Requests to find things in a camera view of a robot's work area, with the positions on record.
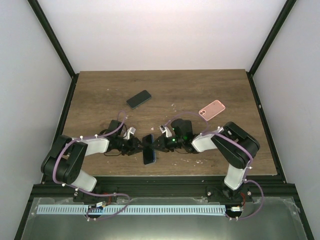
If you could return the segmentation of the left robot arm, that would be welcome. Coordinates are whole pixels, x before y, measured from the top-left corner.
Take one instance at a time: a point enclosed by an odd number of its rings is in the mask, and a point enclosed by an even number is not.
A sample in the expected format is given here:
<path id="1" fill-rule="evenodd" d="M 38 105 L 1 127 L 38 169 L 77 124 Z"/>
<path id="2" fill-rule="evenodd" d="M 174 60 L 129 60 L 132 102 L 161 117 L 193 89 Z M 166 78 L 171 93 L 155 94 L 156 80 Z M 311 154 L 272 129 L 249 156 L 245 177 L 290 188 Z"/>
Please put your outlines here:
<path id="1" fill-rule="evenodd" d="M 123 122 L 112 120 L 107 129 L 94 136 L 72 138 L 60 135 L 42 162 L 41 172 L 61 185 L 84 190 L 89 201 L 97 202 L 102 189 L 97 179 L 82 170 L 85 157 L 117 150 L 122 156 L 143 151 L 143 143 L 134 136 L 136 129 Z"/>

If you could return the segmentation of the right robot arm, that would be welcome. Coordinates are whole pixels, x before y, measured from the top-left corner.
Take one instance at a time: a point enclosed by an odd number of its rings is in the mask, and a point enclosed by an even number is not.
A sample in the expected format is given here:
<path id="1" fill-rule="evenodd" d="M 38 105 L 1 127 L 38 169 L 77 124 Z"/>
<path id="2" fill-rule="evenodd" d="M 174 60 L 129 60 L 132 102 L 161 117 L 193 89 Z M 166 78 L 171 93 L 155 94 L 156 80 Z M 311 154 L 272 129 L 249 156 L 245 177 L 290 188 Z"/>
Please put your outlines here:
<path id="1" fill-rule="evenodd" d="M 199 154 L 209 150 L 219 150 L 228 162 L 227 174 L 221 191 L 229 202 L 240 196 L 240 189 L 247 179 L 247 171 L 260 150 L 259 142 L 230 121 L 217 130 L 194 133 L 190 120 L 175 119 L 170 124 L 160 126 L 161 135 L 155 140 L 145 140 L 144 144 L 152 151 L 173 152 L 183 149 L 188 154 Z"/>

